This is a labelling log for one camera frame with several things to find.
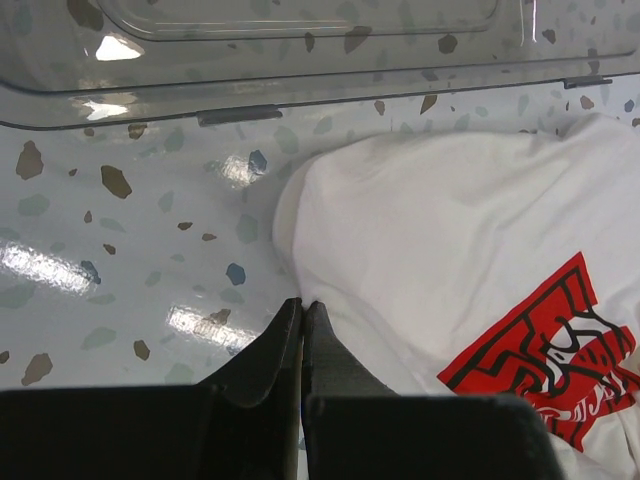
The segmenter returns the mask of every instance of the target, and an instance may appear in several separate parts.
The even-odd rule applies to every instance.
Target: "black plastic part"
[[[282,112],[275,105],[256,105],[254,107],[221,108],[197,113],[198,125],[208,127],[223,123],[249,122],[282,118]]]
[[[513,396],[400,397],[305,316],[302,423],[310,480],[562,480],[548,433]]]
[[[0,393],[0,478],[295,478],[301,314],[198,385]]]
[[[602,75],[587,75],[584,77],[565,78],[562,80],[565,90],[573,88],[593,87],[594,85],[610,85],[612,78],[604,78]]]

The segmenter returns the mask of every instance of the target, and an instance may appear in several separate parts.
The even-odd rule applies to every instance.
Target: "printed design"
[[[602,319],[581,253],[491,327],[438,378],[458,394],[526,398],[579,451],[597,418],[632,406],[640,377],[619,363],[636,347]]]

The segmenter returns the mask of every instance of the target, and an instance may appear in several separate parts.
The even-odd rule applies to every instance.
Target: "brown speck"
[[[81,27],[99,32],[104,26],[102,11],[89,3],[89,0],[67,0],[69,13]]]
[[[147,347],[147,344],[144,343],[144,340],[136,340],[133,342],[133,351],[140,360],[144,360],[145,362],[149,359],[149,354],[151,350]]]
[[[218,313],[212,313],[205,320],[208,320],[216,325],[226,325],[227,320],[229,319],[229,315],[231,315],[231,310],[228,308],[223,308]]]
[[[457,46],[458,39],[450,33],[438,40],[438,49],[440,53],[444,53],[445,55],[453,53]]]
[[[102,172],[102,184],[116,197],[127,198],[131,195],[131,187],[124,178],[122,170],[118,170],[111,165],[103,165],[100,167],[100,171]]]
[[[551,45],[554,45],[556,43],[556,31],[555,30],[545,30],[544,32],[542,32],[542,36],[544,38],[546,38],[547,40],[549,40],[549,43]]]
[[[425,95],[422,101],[422,107],[420,107],[420,115],[433,107],[438,101],[437,95]]]
[[[132,140],[139,139],[147,128],[146,123],[132,123],[129,125],[129,138]]]
[[[357,26],[344,34],[344,53],[347,55],[364,43],[371,34],[371,27]]]
[[[376,109],[376,112],[378,112],[380,114],[380,116],[384,115],[384,111],[385,111],[385,105],[384,102],[382,100],[376,100],[375,103],[373,104],[373,106]]]
[[[24,148],[18,157],[16,173],[20,175],[20,178],[23,180],[29,180],[30,178],[40,175],[43,167],[40,150],[36,148],[35,143],[29,140],[24,144]]]
[[[591,110],[593,107],[595,107],[593,101],[586,95],[580,97],[580,105],[582,105],[582,108],[584,110]]]
[[[316,37],[314,37],[311,32],[305,33],[304,44],[307,47],[307,52],[311,52],[311,50],[313,50],[313,47],[316,46]]]
[[[53,363],[51,363],[51,358],[49,358],[48,353],[34,355],[27,369],[24,371],[24,377],[22,377],[21,380],[22,385],[26,387],[32,383],[39,382],[45,376],[49,375],[52,368]]]

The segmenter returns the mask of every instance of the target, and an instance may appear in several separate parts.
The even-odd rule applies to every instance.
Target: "transparent plastic cover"
[[[109,92],[124,120],[640,71],[632,0],[21,0],[0,22],[14,116],[43,92]]]
[[[114,20],[154,40],[341,35],[357,26],[377,34],[482,31],[499,0],[101,0]]]

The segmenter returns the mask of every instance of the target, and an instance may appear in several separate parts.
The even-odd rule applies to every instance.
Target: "glossy surface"
[[[250,0],[225,2],[215,15],[211,5],[3,3],[0,60],[10,88],[0,91],[2,120],[73,126],[640,70],[640,5],[631,1],[332,1],[292,9]],[[243,13],[253,15],[252,25],[294,27],[276,26],[278,38],[260,33],[263,27],[240,35]],[[168,18],[167,29],[135,28],[159,17]]]
[[[640,76],[629,76],[209,128],[1,127],[0,388],[192,383],[219,368],[296,294],[271,222],[287,179],[317,152],[390,130],[561,135],[596,111],[640,125],[639,103]]]
[[[202,0],[138,2],[100,0],[124,30],[153,40],[246,39],[345,34],[366,25],[377,34],[481,31],[489,27],[499,0]]]

